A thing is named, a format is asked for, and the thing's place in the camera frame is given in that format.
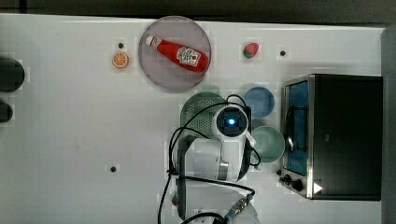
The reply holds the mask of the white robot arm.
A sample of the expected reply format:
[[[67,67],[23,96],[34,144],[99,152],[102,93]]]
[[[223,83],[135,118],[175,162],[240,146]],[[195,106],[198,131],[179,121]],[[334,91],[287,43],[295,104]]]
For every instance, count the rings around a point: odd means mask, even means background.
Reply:
[[[208,133],[185,123],[172,142],[177,214],[183,224],[260,224],[251,204],[255,191],[238,183],[255,146],[250,109],[220,103],[208,110]]]

